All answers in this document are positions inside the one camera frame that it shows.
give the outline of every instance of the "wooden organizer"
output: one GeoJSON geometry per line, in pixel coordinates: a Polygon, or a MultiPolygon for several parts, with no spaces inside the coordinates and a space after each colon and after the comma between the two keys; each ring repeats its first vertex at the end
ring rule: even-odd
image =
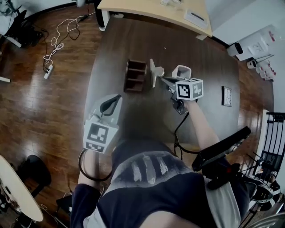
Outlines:
{"type": "Polygon", "coordinates": [[[146,74],[147,63],[129,59],[126,65],[124,92],[142,92],[146,74]]]}

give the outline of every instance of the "wooden floor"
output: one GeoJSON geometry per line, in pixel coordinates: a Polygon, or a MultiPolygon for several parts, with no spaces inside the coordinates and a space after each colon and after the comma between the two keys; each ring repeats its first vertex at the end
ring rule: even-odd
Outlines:
{"type": "MultiPolygon", "coordinates": [[[[57,36],[56,27],[66,18],[87,13],[87,8],[69,7],[46,13],[35,22],[49,31],[47,42],[57,36]]],[[[66,35],[66,24],[60,28],[66,35]]],[[[37,155],[47,165],[52,183],[36,197],[49,212],[56,210],[55,200],[73,190],[78,179],[77,159],[82,149],[82,121],[90,73],[102,38],[94,15],[80,23],[80,36],[69,38],[64,48],[53,56],[54,69],[48,80],[43,78],[42,57],[45,43],[19,49],[7,45],[0,62],[0,75],[11,79],[0,82],[0,154],[18,166],[27,156],[37,155]]],[[[206,39],[216,48],[224,47],[206,39]]],[[[239,64],[240,115],[238,127],[249,126],[250,137],[232,154],[231,162],[242,162],[246,153],[257,149],[262,110],[273,111],[273,86],[263,81],[245,63],[239,64]]],[[[41,227],[55,227],[45,212],[41,227]]],[[[16,214],[0,215],[0,227],[9,228],[16,214]]]]}

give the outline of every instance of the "white wall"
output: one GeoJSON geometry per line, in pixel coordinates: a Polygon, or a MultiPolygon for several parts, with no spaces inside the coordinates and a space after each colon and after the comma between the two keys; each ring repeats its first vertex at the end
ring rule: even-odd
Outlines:
{"type": "Polygon", "coordinates": [[[284,0],[251,1],[249,5],[215,28],[213,36],[230,45],[283,18],[285,18],[284,0]]]}
{"type": "Polygon", "coordinates": [[[206,9],[209,14],[209,17],[214,16],[215,9],[226,3],[227,0],[205,0],[206,9]]]}
{"type": "Polygon", "coordinates": [[[233,16],[240,13],[244,8],[256,0],[219,0],[213,6],[213,2],[209,5],[209,18],[212,31],[217,30],[222,24],[230,20],[233,16]]]}
{"type": "Polygon", "coordinates": [[[270,53],[274,56],[269,61],[277,73],[273,82],[274,112],[285,112],[285,18],[274,26],[282,38],[270,46],[270,53]]]}
{"type": "Polygon", "coordinates": [[[39,11],[71,3],[71,0],[12,0],[13,3],[22,5],[20,11],[27,10],[26,16],[30,16],[39,11]]]}

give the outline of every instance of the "white box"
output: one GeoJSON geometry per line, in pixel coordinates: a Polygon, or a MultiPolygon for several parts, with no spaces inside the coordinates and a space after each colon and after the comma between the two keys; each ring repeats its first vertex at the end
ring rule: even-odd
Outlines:
{"type": "Polygon", "coordinates": [[[189,79],[191,78],[191,68],[183,66],[183,65],[178,65],[174,71],[172,72],[172,77],[175,78],[182,78],[182,79],[189,79]]]}
{"type": "Polygon", "coordinates": [[[204,96],[203,80],[190,78],[175,83],[177,98],[194,101],[204,96]]]}
{"type": "Polygon", "coordinates": [[[197,25],[201,29],[208,28],[208,20],[207,18],[203,17],[202,15],[198,15],[196,12],[192,11],[191,9],[187,9],[184,14],[184,19],[193,24],[197,25]]]}

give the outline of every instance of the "light wooden desk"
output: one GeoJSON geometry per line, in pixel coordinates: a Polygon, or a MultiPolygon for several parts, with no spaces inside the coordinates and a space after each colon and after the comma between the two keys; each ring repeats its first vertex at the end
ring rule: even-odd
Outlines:
{"type": "Polygon", "coordinates": [[[10,164],[0,155],[0,179],[5,193],[17,202],[21,211],[35,221],[43,220],[43,213],[10,164]]]}
{"type": "Polygon", "coordinates": [[[183,26],[200,34],[199,39],[207,36],[212,37],[209,15],[204,0],[182,0],[181,4],[170,1],[167,5],[161,5],[160,0],[102,0],[98,9],[102,10],[105,27],[110,18],[109,11],[116,11],[154,17],[183,26]],[[184,19],[184,14],[188,8],[208,20],[206,30],[184,19]]]}

